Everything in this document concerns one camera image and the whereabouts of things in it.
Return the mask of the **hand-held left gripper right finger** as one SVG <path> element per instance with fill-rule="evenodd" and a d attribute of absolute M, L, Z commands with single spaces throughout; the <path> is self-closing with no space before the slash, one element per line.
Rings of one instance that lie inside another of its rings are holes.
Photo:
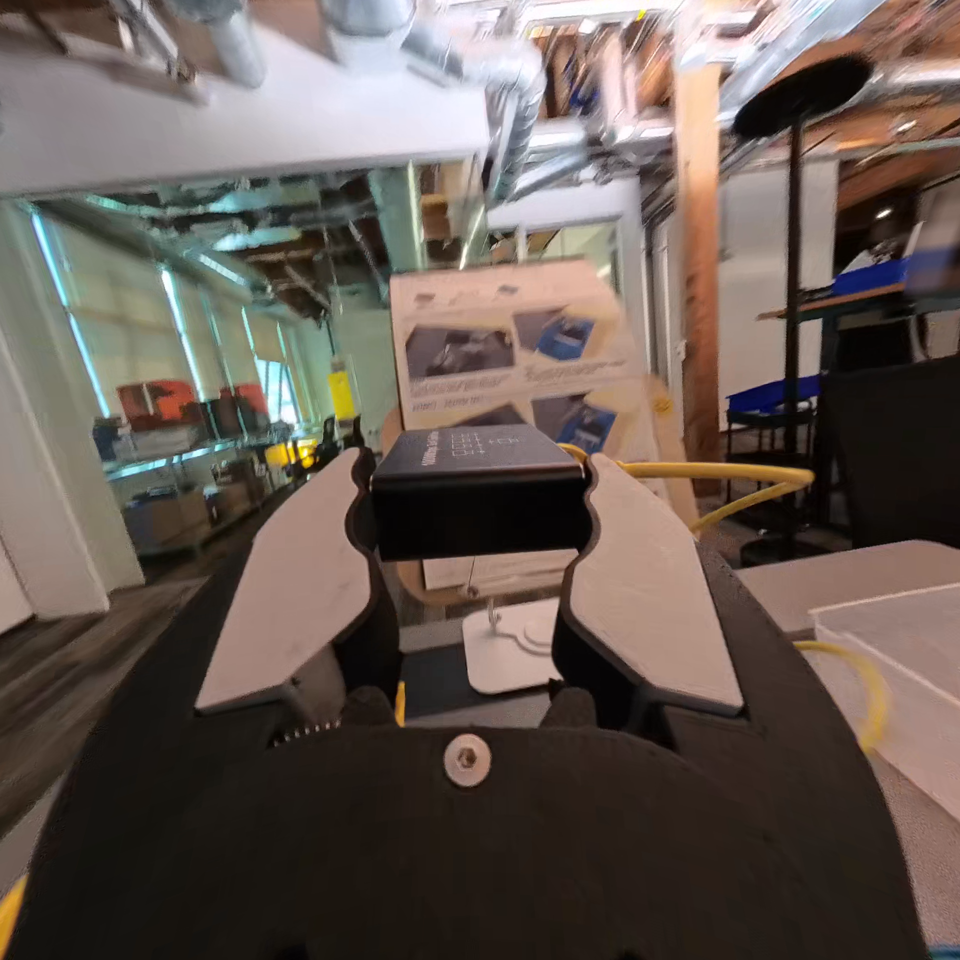
<path fill-rule="evenodd" d="M 564 573 L 551 645 L 560 678 L 589 694 L 601 728 L 642 728 L 665 708 L 738 717 L 746 698 L 696 537 L 605 455 L 584 471 L 589 535 Z"/>

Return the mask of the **metal storage shelf with boxes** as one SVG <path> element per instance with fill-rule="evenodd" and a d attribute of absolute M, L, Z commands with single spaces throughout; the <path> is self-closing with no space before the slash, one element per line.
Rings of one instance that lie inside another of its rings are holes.
<path fill-rule="evenodd" d="M 210 399 L 179 380 L 118 396 L 123 414 L 94 418 L 91 437 L 138 560 L 200 551 L 291 481 L 299 408 L 285 366 Z"/>

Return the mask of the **clear plastic box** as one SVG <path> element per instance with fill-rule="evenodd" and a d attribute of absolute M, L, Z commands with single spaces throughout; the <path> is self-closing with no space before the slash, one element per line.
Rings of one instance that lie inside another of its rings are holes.
<path fill-rule="evenodd" d="M 870 662 L 882 678 L 882 729 L 869 721 L 866 681 L 839 655 L 808 652 L 846 720 L 882 758 L 959 818 L 959 585 L 951 583 L 814 607 L 814 642 Z"/>

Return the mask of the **white stand base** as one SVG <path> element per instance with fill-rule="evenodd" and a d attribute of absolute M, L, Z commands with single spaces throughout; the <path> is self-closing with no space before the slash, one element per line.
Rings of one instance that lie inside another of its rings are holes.
<path fill-rule="evenodd" d="M 534 690 L 558 682 L 552 656 L 559 598 L 490 605 L 462 620 L 470 688 L 478 694 Z"/>

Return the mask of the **wooden top standing desk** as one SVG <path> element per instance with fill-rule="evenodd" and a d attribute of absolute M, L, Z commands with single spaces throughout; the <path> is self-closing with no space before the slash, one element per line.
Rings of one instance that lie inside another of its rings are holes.
<path fill-rule="evenodd" d="M 959 294 L 912 294 L 905 283 L 896 283 L 852 294 L 803 298 L 797 308 L 796 322 L 819 320 L 821 323 L 820 373 L 835 366 L 837 337 L 841 319 L 862 314 L 879 314 L 880 320 L 898 320 L 918 314 L 930 315 L 958 310 Z"/>

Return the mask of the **wooden post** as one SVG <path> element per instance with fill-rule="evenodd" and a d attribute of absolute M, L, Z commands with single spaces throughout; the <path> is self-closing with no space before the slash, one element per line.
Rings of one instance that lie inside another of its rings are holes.
<path fill-rule="evenodd" d="M 719 165 L 721 66 L 679 69 L 674 79 L 683 439 L 693 462 L 721 453 L 719 413 Z"/>

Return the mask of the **blue storage bin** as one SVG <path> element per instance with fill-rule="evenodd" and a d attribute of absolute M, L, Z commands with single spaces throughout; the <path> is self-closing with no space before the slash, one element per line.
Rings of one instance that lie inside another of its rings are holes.
<path fill-rule="evenodd" d="M 798 404 L 815 400 L 820 394 L 820 376 L 813 374 L 798 378 L 796 399 Z M 774 414 L 785 408 L 786 380 L 775 380 L 747 390 L 740 390 L 726 398 L 726 410 L 730 414 Z"/>
<path fill-rule="evenodd" d="M 888 259 L 882 262 L 862 263 L 854 268 L 841 271 L 831 284 L 831 293 L 836 297 L 846 297 L 864 292 L 879 291 L 887 287 L 902 286 L 906 282 L 906 275 L 910 257 Z"/>

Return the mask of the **printed instruction sheet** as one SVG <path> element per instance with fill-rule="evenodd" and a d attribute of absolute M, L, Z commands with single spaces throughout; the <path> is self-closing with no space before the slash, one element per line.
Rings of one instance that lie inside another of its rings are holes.
<path fill-rule="evenodd" d="M 403 430 L 535 426 L 554 444 L 651 461 L 652 417 L 625 310 L 582 259 L 409 273 L 390 283 Z M 390 451 L 384 449 L 384 456 Z M 574 549 L 425 559 L 428 590 L 561 571 Z"/>

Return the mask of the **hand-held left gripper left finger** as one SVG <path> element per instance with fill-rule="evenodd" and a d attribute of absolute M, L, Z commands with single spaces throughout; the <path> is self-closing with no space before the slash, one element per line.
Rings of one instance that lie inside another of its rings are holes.
<path fill-rule="evenodd" d="M 195 699 L 202 717 L 281 706 L 306 727 L 400 726 L 402 650 L 377 555 L 365 447 L 340 453 L 255 535 Z"/>

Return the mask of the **black office chair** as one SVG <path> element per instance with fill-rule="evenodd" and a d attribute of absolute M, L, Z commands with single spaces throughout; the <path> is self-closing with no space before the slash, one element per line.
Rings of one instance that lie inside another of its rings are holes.
<path fill-rule="evenodd" d="M 959 357 L 822 378 L 819 410 L 856 548 L 959 548 Z"/>

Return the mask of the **black rolling cart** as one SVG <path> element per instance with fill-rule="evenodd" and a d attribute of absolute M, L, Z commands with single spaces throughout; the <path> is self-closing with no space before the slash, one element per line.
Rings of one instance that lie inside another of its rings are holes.
<path fill-rule="evenodd" d="M 781 406 L 769 412 L 733 411 L 727 414 L 727 462 L 815 472 L 818 467 L 816 444 L 817 411 L 812 401 L 800 402 L 792 417 Z M 785 503 L 788 498 L 779 498 L 751 507 L 745 511 L 744 520 L 759 528 L 761 521 L 773 524 L 793 517 L 803 525 L 809 518 L 816 492 L 816 486 L 811 486 L 795 493 L 792 503 Z"/>

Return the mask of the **black network switch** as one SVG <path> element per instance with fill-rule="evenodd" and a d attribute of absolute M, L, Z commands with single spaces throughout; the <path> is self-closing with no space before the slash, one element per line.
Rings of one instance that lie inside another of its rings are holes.
<path fill-rule="evenodd" d="M 403 432 L 369 481 L 388 562 L 581 549 L 582 465 L 528 423 Z"/>

